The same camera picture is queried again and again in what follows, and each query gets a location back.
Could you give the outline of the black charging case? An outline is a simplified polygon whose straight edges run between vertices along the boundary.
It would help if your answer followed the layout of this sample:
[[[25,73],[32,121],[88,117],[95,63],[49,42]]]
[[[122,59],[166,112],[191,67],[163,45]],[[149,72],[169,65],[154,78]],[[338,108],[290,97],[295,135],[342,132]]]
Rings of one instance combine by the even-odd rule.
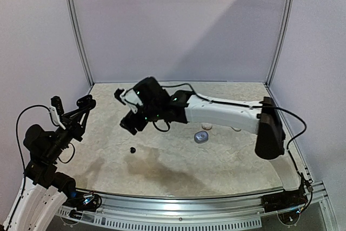
[[[79,109],[93,110],[96,106],[96,100],[94,100],[92,95],[88,94],[77,100],[76,105]]]

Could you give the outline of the black clip earbud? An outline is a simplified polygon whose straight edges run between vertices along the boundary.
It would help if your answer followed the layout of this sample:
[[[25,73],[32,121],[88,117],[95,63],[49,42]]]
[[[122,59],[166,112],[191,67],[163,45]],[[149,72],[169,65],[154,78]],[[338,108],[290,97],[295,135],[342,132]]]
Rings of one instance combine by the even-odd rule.
[[[130,152],[133,154],[133,153],[136,152],[136,149],[135,149],[134,147],[131,147],[131,148],[130,148]]]

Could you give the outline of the purple charging case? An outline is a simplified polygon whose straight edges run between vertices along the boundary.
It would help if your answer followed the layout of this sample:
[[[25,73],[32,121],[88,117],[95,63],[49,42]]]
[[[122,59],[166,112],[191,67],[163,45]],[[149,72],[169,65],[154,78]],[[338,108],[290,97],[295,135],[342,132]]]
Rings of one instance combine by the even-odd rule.
[[[209,140],[209,134],[206,131],[199,131],[194,134],[194,141],[196,143],[204,143]]]

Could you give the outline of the pink charging case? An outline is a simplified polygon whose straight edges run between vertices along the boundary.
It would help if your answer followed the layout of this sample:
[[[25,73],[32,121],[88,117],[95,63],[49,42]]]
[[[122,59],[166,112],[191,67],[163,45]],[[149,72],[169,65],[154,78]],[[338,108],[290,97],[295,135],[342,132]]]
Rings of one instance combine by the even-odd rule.
[[[204,130],[212,129],[212,124],[209,124],[209,123],[203,123],[203,124],[201,124],[201,126]]]

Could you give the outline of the white charging case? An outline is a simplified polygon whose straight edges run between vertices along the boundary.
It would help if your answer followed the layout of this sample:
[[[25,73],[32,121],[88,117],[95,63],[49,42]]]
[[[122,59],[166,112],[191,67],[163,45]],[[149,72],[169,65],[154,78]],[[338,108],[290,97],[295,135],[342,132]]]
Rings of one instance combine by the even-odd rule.
[[[234,131],[236,131],[236,132],[240,132],[241,131],[241,129],[240,128],[234,128],[234,127],[231,127]]]

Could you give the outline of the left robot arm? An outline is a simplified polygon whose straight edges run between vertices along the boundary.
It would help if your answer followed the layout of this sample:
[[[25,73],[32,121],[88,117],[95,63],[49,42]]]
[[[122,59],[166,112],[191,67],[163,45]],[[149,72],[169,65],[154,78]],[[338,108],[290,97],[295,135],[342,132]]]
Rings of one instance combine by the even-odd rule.
[[[30,161],[24,166],[21,187],[1,230],[46,230],[63,204],[77,212],[95,212],[100,207],[99,195],[78,192],[75,179],[57,170],[63,150],[72,140],[82,140],[93,108],[93,104],[79,105],[65,113],[51,105],[47,110],[57,129],[45,131],[34,124],[26,131],[23,145]]]

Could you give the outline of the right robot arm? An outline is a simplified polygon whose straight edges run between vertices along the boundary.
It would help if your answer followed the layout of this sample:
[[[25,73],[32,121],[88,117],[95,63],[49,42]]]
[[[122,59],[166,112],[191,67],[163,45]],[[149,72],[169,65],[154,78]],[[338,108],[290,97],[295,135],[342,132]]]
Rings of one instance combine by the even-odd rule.
[[[169,95],[154,77],[147,77],[130,89],[117,89],[114,97],[130,109],[120,126],[132,135],[143,131],[148,123],[158,121],[166,125],[208,123],[255,134],[255,154],[271,163],[285,190],[280,194],[280,203],[291,207],[300,199],[301,178],[284,147],[286,135],[278,113],[280,108],[271,98],[251,102],[223,100],[203,96],[193,89],[180,89]]]

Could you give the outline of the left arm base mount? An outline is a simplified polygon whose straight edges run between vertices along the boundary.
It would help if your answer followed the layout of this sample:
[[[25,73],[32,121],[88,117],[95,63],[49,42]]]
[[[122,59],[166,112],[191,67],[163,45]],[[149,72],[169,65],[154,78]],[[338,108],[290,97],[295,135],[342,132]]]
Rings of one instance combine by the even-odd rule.
[[[102,198],[94,191],[80,192],[74,186],[65,187],[58,190],[67,196],[63,205],[75,209],[76,211],[95,212],[102,205]]]

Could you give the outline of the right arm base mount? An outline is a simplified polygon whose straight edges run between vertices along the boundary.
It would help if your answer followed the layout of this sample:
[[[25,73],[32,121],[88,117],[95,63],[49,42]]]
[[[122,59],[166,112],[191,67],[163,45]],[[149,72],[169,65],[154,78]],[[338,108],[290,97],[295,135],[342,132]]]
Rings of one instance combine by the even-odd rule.
[[[279,193],[263,195],[261,204],[266,213],[280,211],[284,209],[297,209],[297,213],[301,214],[311,204],[314,188],[312,185],[302,185],[296,190],[284,190]]]

